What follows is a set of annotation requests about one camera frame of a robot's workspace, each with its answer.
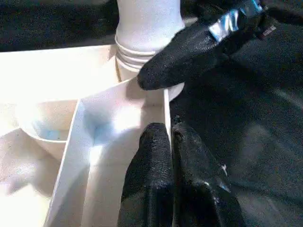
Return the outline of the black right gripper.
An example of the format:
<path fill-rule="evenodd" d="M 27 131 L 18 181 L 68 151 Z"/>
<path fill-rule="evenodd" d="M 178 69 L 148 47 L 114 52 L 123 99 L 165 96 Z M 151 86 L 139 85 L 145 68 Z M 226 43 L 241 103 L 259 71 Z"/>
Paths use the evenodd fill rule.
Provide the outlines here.
<path fill-rule="evenodd" d="M 303 24 L 301 0 L 203 0 L 200 10 L 196 36 L 213 43 L 244 43 L 267 36 L 277 23 Z"/>

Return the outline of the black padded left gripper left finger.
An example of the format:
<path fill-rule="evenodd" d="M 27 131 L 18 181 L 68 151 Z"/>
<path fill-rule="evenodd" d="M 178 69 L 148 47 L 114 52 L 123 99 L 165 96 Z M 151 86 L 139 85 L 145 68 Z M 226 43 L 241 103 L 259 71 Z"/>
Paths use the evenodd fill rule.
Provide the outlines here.
<path fill-rule="evenodd" d="M 170 227 L 173 221 L 173 167 L 163 123 L 150 123 L 126 174 L 117 225 Z"/>

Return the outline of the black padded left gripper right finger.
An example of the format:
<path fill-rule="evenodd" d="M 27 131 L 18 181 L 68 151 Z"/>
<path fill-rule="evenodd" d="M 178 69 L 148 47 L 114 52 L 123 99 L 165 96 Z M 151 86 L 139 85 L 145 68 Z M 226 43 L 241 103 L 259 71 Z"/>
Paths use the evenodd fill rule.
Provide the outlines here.
<path fill-rule="evenodd" d="M 198 133 L 184 122 L 172 128 L 172 157 L 176 226 L 246 225 L 223 167 Z"/>

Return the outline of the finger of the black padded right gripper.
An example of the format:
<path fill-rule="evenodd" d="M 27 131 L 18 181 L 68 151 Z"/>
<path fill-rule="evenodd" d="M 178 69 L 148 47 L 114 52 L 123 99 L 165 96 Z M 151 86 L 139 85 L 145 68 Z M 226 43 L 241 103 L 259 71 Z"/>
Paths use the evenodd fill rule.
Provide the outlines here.
<path fill-rule="evenodd" d="M 209 71 L 249 40 L 257 19 L 251 7 L 227 11 L 203 7 L 195 23 L 179 31 L 142 67 L 139 86 L 144 90 L 167 88 Z"/>

